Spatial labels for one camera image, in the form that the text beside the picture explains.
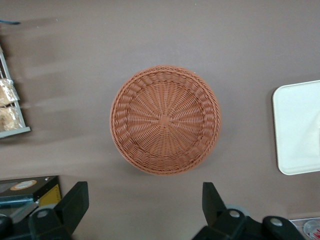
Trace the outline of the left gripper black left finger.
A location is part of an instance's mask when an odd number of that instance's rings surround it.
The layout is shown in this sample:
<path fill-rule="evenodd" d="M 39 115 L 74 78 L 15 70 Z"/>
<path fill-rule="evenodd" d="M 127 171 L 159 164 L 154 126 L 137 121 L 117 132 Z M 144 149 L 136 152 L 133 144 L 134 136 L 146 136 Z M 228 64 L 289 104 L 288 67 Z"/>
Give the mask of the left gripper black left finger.
<path fill-rule="evenodd" d="M 77 182 L 54 207 L 43 206 L 21 221 L 0 217 L 2 240 L 71 240 L 72 234 L 89 208 L 86 181 Z"/>

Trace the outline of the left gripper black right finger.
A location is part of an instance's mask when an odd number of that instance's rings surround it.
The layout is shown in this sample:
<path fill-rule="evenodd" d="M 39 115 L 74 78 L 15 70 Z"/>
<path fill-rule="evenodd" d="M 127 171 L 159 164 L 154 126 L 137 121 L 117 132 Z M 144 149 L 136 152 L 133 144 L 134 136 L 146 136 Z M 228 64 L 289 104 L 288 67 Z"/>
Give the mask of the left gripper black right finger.
<path fill-rule="evenodd" d="M 202 185 L 202 211 L 207 225 L 194 240 L 303 240 L 288 219 L 266 216 L 258 222 L 235 208 L 226 207 L 212 182 Z"/>

